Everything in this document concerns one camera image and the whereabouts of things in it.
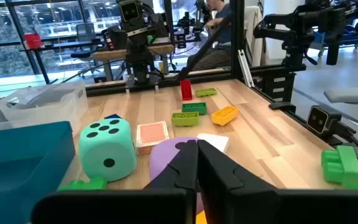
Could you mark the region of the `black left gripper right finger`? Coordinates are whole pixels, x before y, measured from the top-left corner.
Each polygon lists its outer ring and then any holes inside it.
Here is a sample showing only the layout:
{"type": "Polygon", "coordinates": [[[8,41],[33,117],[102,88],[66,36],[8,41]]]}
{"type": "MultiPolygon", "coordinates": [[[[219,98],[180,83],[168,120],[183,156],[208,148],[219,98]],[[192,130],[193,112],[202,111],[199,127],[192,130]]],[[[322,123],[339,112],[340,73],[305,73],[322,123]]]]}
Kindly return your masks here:
{"type": "Polygon", "coordinates": [[[278,189],[207,141],[197,144],[208,223],[358,223],[358,190],[278,189]]]}

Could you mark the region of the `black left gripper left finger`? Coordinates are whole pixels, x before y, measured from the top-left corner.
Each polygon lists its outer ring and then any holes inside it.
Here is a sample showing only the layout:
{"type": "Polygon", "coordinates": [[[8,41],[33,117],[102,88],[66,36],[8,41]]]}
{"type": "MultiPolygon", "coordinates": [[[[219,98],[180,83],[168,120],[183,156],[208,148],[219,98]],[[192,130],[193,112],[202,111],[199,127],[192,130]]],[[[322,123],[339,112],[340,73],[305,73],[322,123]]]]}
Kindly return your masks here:
{"type": "Polygon", "coordinates": [[[166,168],[140,190],[63,190],[36,203],[32,223],[194,223],[198,145],[180,144],[166,168]]]}

